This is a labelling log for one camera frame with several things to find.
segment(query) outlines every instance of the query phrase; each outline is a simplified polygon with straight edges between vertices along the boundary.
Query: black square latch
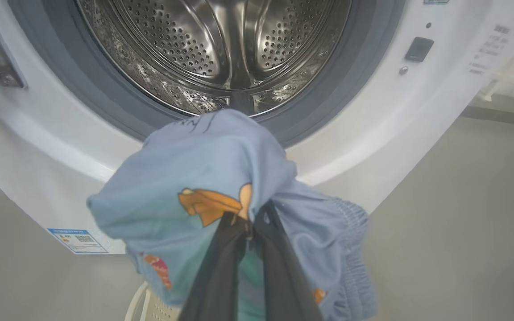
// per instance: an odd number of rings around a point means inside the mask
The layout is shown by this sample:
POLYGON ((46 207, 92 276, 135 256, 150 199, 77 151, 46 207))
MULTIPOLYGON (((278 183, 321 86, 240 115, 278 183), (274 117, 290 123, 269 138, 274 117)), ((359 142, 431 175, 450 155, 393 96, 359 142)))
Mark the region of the black square latch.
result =
POLYGON ((407 60, 422 62, 426 59, 433 44, 434 41, 432 39, 416 37, 412 45, 410 45, 410 49, 408 49, 405 58, 407 60))

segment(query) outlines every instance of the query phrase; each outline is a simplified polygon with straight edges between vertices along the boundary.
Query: blue garment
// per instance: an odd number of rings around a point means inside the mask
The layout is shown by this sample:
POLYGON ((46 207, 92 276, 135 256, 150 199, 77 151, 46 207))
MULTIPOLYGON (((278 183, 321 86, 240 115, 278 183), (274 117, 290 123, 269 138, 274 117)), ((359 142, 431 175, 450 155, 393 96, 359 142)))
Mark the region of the blue garment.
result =
MULTIPOLYGON (((254 220, 272 199, 326 320, 376 313, 361 259, 367 215, 299 183, 296 167, 262 126, 234 110, 169 124, 88 199, 98 226, 126 242, 145 280, 168 305, 187 298, 225 211, 254 220)), ((254 251, 239 268, 240 321, 264 320, 263 266, 254 251)))

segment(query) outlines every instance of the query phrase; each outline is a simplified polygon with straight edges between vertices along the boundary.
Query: qr code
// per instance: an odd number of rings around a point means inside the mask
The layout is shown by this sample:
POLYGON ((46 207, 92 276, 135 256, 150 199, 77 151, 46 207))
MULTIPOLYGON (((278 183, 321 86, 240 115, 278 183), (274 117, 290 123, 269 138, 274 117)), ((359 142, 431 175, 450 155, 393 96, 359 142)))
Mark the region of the qr code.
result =
POLYGON ((80 242, 94 242, 94 239, 92 239, 92 237, 90 237, 88 235, 75 235, 75 237, 80 242))

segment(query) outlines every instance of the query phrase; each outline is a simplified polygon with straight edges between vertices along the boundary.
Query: floor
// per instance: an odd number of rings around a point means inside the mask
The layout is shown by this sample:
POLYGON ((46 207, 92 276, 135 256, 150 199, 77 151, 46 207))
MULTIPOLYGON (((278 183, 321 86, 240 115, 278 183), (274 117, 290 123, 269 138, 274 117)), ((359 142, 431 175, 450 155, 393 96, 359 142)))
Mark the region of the floor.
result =
MULTIPOLYGON (((514 124, 459 118, 371 215, 371 321, 514 320, 514 124)), ((0 192, 0 321, 122 320, 141 278, 75 256, 0 192)))

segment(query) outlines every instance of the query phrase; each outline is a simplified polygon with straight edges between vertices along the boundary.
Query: screw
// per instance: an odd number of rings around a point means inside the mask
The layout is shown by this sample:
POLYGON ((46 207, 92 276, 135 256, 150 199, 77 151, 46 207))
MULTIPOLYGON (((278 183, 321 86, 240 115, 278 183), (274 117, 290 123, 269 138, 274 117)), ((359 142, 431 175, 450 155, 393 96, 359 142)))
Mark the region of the screw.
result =
POLYGON ((400 75, 405 75, 408 72, 408 66, 402 66, 400 68, 400 75))
POLYGON ((6 86, 12 86, 14 83, 16 83, 15 77, 13 77, 12 75, 9 75, 8 73, 0 73, 0 80, 6 86))

